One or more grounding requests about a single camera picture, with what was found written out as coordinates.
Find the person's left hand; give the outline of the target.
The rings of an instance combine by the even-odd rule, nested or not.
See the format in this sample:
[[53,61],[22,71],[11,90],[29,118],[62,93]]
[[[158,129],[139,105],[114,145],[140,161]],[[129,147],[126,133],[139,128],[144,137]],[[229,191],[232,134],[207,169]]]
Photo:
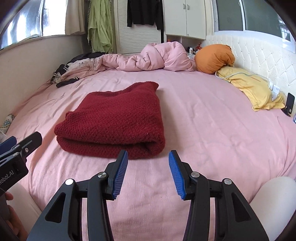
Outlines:
[[16,235],[19,240],[26,241],[28,233],[25,230],[21,220],[10,205],[8,205],[8,209],[10,212],[10,218],[6,221],[6,223],[12,229],[14,235]]

